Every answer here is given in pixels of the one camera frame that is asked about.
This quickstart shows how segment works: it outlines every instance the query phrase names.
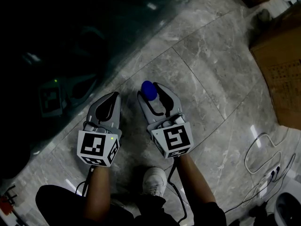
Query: floor tile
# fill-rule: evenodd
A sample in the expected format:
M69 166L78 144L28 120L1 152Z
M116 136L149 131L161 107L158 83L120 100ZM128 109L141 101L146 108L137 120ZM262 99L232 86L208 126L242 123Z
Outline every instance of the floor tile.
M58 160L50 154L40 168L33 171L28 167L14 182L12 192L18 196L14 199L16 212L29 226L47 225L35 202L35 196L42 185L56 185L74 191L75 181L60 166Z
M173 5L179 10L173 20L160 21L159 32L141 49L134 49L130 56L119 62L112 73L110 84L122 84L150 61L197 29L234 9L244 7L240 0L183 1L185 6Z
M53 155L59 164L72 176L77 184L86 179L90 168L76 155L78 133L80 130L83 130L85 121L86 118L82 119L53 150Z
M262 132L278 134L281 137L281 133L278 132L281 128L277 124L267 85L264 78L261 77L233 114L205 141L190 152L192 159L214 192L218 205L224 211L238 205L253 187L251 175L244 165L245 155L251 143ZM290 131L287 144L281 145L288 151L283 153L281 165L286 165L286 161L289 160L289 156L295 150L296 143L300 138L300 131L294 129L290 129ZM268 146L267 141L261 140L261 149ZM271 151L269 153L264 151L251 152L248 160L250 169L255 170L266 157L275 153L273 148ZM167 175L169 175L170 169L166 170ZM262 171L258 172L260 178L267 169L263 168ZM171 181L177 186L183 199L188 202L183 193L183 186L177 171L174 172ZM241 217L247 219L248 210L256 203L257 201L254 200L246 208L238 207L227 213L227 222L230 223Z
M226 119L260 76L233 11L174 46Z
M130 136L136 133L137 127L144 125L143 130L145 130L147 126L136 99L136 93L145 80L167 86L180 98L185 118L192 127L195 145L198 145L223 122L221 115L196 77L175 51L169 49L117 89L123 101L124 120L121 126L123 122L130 120L134 122L134 129L128 125L124 126L125 137L132 140Z
M262 176L265 172L269 171L271 168L274 168L280 163L280 171L277 178L283 174L287 164L289 163L291 156L294 154L298 142L301 137L301 131L296 129L288 129L284 126L276 126L275 130L270 133L271 140L274 144L279 143L285 137L287 132L286 139L283 143L279 144L274 148L267 138L262 138L258 140L258 143L254 144L249 153L250 160L247 159L247 165L252 168L252 171L256 171L261 165L263 165L267 160L269 160L276 152L281 152L281 160L279 153L271 160L266 166L260 169L256 174L252 175L253 182L255 184L259 183Z

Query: leg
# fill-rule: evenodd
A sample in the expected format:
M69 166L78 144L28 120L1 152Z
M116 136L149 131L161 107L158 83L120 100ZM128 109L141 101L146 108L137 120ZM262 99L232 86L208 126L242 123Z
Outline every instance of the leg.
M105 225L129 223L134 219L127 210L111 205L109 168L94 168L89 182L83 217Z
M71 225L79 219L84 198L59 186L40 187L36 204L49 225Z
M143 194L136 204L141 215L135 218L136 225L179 225L162 206L166 200L162 197L166 189L167 178L160 168L150 168L143 177Z

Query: power strip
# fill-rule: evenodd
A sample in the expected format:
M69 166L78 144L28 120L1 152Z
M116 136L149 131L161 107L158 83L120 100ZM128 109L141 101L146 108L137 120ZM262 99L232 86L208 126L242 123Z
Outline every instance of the power strip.
M270 170L265 174L265 181L264 183L259 187L258 191L261 192L259 193L259 197L262 198L268 191L268 188L266 187L268 185L268 182L270 181L272 172L274 171L274 177L273 179L276 179L277 175L277 167L280 168L280 163L275 164L273 167L270 168Z

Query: forearm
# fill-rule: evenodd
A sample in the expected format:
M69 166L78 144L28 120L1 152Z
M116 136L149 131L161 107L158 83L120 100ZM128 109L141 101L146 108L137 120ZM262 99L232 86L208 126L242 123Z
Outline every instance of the forearm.
M192 210L200 203L215 202L209 185L189 154L180 156L177 169Z
M110 174L109 168L95 167L91 176L86 196L84 217L102 222L110 209Z

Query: shoe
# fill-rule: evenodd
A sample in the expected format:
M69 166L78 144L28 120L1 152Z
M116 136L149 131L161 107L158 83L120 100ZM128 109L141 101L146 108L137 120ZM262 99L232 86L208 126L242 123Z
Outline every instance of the shoe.
M161 168L149 168L143 177L143 193L162 197L166 189L167 177Z

